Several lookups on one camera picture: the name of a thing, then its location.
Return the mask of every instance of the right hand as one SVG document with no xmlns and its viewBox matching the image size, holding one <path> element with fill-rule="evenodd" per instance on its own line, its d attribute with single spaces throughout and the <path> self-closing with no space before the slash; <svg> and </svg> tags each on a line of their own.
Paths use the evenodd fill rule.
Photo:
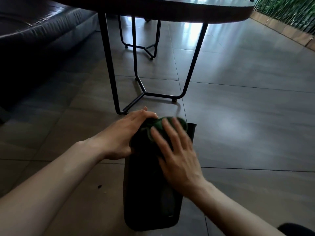
<svg viewBox="0 0 315 236">
<path fill-rule="evenodd" d="M 165 161 L 161 157 L 158 158 L 164 177 L 175 190 L 191 198 L 207 181 L 203 177 L 189 136 L 177 118 L 173 118 L 172 121 L 176 130 L 167 119 L 162 120 L 162 125 L 170 137 L 174 151 L 155 127 L 151 128 L 151 135 L 165 158 Z"/>
</svg>

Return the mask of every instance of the wooden baseboard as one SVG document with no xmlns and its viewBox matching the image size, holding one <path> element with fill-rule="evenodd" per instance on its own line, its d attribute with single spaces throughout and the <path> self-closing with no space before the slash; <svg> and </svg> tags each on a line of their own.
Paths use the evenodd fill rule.
<svg viewBox="0 0 315 236">
<path fill-rule="evenodd" d="M 262 23 L 265 26 L 285 35 L 286 37 L 296 41 L 297 43 L 311 49 L 315 50 L 315 39 L 314 36 L 300 31 L 290 25 L 286 25 L 276 19 L 270 18 L 266 15 L 260 14 L 257 11 L 253 11 L 251 19 Z"/>
</svg>

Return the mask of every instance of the table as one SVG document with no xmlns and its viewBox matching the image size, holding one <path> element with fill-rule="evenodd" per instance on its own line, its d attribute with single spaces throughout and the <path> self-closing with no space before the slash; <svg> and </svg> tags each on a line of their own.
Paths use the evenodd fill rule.
<svg viewBox="0 0 315 236">
<path fill-rule="evenodd" d="M 254 3 L 246 0 L 55 0 L 66 5 L 98 12 L 100 30 L 104 45 L 106 63 L 111 83 L 112 95 L 117 114 L 127 114 L 128 110 L 144 96 L 169 98 L 173 102 L 182 98 L 187 91 L 197 57 L 207 31 L 208 24 L 243 21 L 250 17 Z M 107 14 L 131 16 L 133 57 L 136 81 L 142 94 L 135 98 L 123 110 L 120 110 L 116 87 L 114 66 L 108 36 Z M 203 23 L 199 39 L 188 71 L 187 79 L 181 95 L 173 96 L 147 92 L 137 71 L 136 52 L 136 17 L 159 20 Z"/>
</svg>

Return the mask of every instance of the hand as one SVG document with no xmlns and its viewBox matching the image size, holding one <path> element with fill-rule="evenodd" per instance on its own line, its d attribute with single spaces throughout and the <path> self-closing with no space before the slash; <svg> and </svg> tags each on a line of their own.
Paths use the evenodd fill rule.
<svg viewBox="0 0 315 236">
<path fill-rule="evenodd" d="M 104 158 L 118 160 L 131 154 L 129 142 L 132 136 L 147 118 L 158 118 L 156 113 L 147 110 L 148 108 L 144 107 L 142 110 L 131 112 L 104 131 L 87 139 L 90 146 L 100 150 L 100 160 Z"/>
<path fill-rule="evenodd" d="M 162 124 L 170 137 L 173 152 L 155 127 L 151 128 L 151 135 L 165 158 L 165 161 L 161 157 L 158 158 L 164 177 L 175 190 L 190 198 L 195 189 L 198 189 L 207 181 L 202 175 L 189 136 L 183 130 L 177 118 L 173 118 L 172 121 L 177 132 L 166 119 L 162 120 Z"/>
</svg>

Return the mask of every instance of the left hand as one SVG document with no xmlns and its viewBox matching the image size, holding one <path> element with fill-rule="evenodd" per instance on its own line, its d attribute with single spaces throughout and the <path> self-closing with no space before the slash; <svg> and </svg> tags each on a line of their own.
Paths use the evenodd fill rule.
<svg viewBox="0 0 315 236">
<path fill-rule="evenodd" d="M 147 118 L 158 118 L 156 113 L 147 110 L 148 108 L 144 107 L 142 110 L 131 112 L 86 140 L 90 146 L 100 150 L 99 160 L 118 160 L 131 154 L 129 142 L 132 136 Z"/>
</svg>

